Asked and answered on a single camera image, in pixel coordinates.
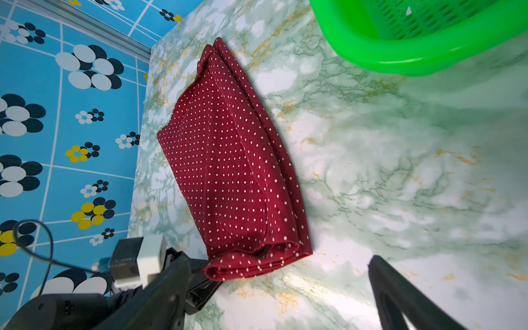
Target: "marble pattern surface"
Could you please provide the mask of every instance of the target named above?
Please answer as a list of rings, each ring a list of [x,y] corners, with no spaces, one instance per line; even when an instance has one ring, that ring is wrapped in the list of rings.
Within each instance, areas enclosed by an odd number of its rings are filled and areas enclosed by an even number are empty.
[[[226,282],[186,329],[380,329],[379,254],[468,329],[528,322],[528,34],[422,78],[338,57],[308,0],[206,0],[152,50],[129,235],[205,247],[156,139],[220,36],[274,120],[314,255]]]

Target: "green plastic basket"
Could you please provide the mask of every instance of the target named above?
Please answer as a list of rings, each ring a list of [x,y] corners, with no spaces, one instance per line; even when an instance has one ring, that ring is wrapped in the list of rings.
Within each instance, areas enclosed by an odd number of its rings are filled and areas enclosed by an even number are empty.
[[[528,28],[528,0],[310,0],[332,48],[367,70],[425,76]]]

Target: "folded cloth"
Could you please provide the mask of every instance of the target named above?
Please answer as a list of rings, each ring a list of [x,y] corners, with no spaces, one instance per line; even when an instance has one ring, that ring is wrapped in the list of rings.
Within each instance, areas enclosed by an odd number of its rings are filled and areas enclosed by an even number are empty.
[[[208,278],[258,276],[313,253],[290,157],[221,38],[157,137],[207,247]]]

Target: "blue tile wall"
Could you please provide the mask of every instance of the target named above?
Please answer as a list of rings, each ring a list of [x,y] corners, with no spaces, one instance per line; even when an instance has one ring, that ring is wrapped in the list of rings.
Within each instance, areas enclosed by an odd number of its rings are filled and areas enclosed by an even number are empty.
[[[152,47],[203,0],[64,0],[138,42]]]
[[[46,269],[13,243],[16,221],[46,223],[54,257],[85,268],[127,236],[148,63],[6,0],[0,32],[1,328],[38,291]],[[48,253],[43,230],[19,232],[25,246]],[[69,292],[107,283],[90,277],[54,266],[44,290],[57,281]]]

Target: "black cable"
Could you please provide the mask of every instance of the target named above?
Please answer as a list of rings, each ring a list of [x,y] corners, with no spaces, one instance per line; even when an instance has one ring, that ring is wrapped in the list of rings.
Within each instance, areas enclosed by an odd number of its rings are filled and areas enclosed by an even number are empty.
[[[49,258],[46,258],[46,257],[43,257],[39,254],[36,254],[34,252],[31,252],[27,247],[25,246],[22,246],[21,242],[20,242],[20,238],[18,236],[18,228],[24,224],[24,223],[28,223],[28,222],[31,222],[31,223],[38,223],[42,228],[45,229],[45,231],[48,233],[48,237],[50,238],[50,256]],[[44,275],[44,280],[42,281],[42,285],[40,286],[40,291],[39,291],[39,295],[42,294],[42,290],[44,289],[44,285],[46,284],[46,281],[48,280],[48,275],[50,273],[50,268],[51,268],[51,265],[57,265],[57,266],[63,266],[63,267],[67,267],[67,268],[76,268],[76,269],[79,269],[79,270],[82,270],[82,271],[85,271],[87,273],[90,273],[90,274],[97,274],[98,272],[96,271],[93,271],[91,269],[88,269],[88,268],[82,268],[82,267],[79,267],[79,266],[74,266],[74,265],[70,265],[69,263],[65,263],[65,262],[60,262],[60,261],[56,261],[53,259],[53,235],[51,234],[51,231],[50,229],[48,228],[48,226],[46,226],[43,222],[39,221],[39,220],[23,220],[23,221],[18,221],[14,226],[13,226],[13,238],[14,238],[14,241],[15,241],[15,244],[22,249],[22,251],[26,252],[27,254],[29,254],[30,256],[32,256],[33,258],[35,259],[39,259],[41,261],[44,261],[48,264],[48,268],[46,270],[46,274]]]

